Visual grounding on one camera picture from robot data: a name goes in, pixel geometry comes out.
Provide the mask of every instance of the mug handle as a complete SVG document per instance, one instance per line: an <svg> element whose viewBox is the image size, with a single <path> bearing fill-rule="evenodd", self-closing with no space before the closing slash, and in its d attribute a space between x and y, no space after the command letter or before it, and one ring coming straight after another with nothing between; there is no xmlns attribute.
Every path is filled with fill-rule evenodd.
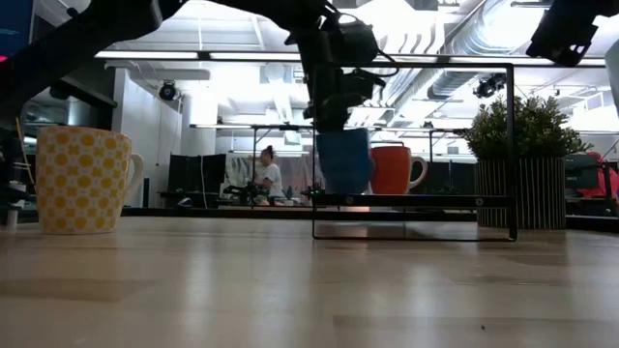
<svg viewBox="0 0 619 348"><path fill-rule="evenodd" d="M408 189L416 188L417 186L419 186L424 181L424 179L426 178L427 170L428 170L427 162L426 162L425 159L422 159L420 157L412 157L410 159L411 159L411 164L410 164L411 170L412 170L413 164L415 162L419 162L419 163L422 164L422 175L420 175L419 178L417 180L415 180L414 182L408 183Z"/></svg>
<svg viewBox="0 0 619 348"><path fill-rule="evenodd" d="M127 186L127 190L125 191L125 201L127 201L127 199L129 199L132 194L134 194L135 190L144 180L144 159L138 154L132 154L132 161L134 168L133 177L131 182Z"/></svg>

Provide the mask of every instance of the ceiling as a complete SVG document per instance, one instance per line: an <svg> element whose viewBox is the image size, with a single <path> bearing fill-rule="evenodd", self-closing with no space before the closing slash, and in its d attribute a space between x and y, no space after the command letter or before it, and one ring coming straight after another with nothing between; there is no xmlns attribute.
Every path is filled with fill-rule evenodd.
<svg viewBox="0 0 619 348"><path fill-rule="evenodd" d="M444 7L438 13L429 14L407 8L403 0L371 0L364 5L366 10L371 11L352 12L364 21L374 24L375 31L381 31L381 36L386 35L387 40L379 39L388 52L436 53L445 37L449 37L449 33L478 6L480 1L462 0L459 7ZM65 13L67 7L83 11L88 4L89 0L41 0L37 13L52 24L58 25L69 19ZM534 30L536 26L537 24L531 26L529 30ZM523 28L518 26L516 31L518 30L522 31ZM524 53L528 45L526 38L530 35L524 33L521 46L514 54ZM158 31L134 41L117 43L110 49L296 51L296 46L283 44L286 37L287 33L267 18L207 1L192 0L177 15L166 21ZM619 16L602 23L589 54L604 55L617 37L619 37ZM215 91L220 103L220 116L226 122L241 119L247 121L247 116L253 115L254 122L260 123L261 116L266 114L267 109L278 107L272 87L260 81L260 67L264 64L152 61L140 63L140 69L136 69L135 63L125 62L120 63L120 66L123 64L130 69L132 78L143 86L161 85L162 81L153 75L158 76L158 73L165 71L209 71L210 80L204 83L213 87L211 90ZM417 73L417 71L409 74L401 72L399 77L390 80L388 89L394 95L394 100L403 95L405 92L403 88L413 83ZM191 89L188 86L195 83L199 82L179 81L182 89L187 90ZM414 112L410 112L409 107L408 112L401 112L397 118L389 122L393 124L402 121L408 122L408 125L420 125L425 119L435 119L433 122L447 128L450 125L462 124L462 119L467 119L470 123L480 103L472 95L477 83L474 79L460 86L452 94L449 102L432 101L428 107L415 104L415 107L412 107ZM556 90L560 90L560 97L596 89L604 91L608 88L605 70L518 69L516 84L523 94L534 92L550 96L554 95ZM308 94L305 86L287 85L285 93L293 109L306 106ZM375 122L381 117L380 113L377 117L368 115L369 113L362 118Z"/></svg>

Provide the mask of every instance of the plant pot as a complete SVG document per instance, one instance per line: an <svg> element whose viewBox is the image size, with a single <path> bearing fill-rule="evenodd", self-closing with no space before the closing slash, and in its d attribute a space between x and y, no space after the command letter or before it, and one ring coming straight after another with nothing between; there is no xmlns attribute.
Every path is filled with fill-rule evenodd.
<svg viewBox="0 0 619 348"><path fill-rule="evenodd" d="M507 194L507 163L480 160L475 170L475 191L480 195ZM516 213L518 228L565 229L565 160L520 159L516 166ZM477 212L483 227L507 228L505 209L483 208Z"/></svg>

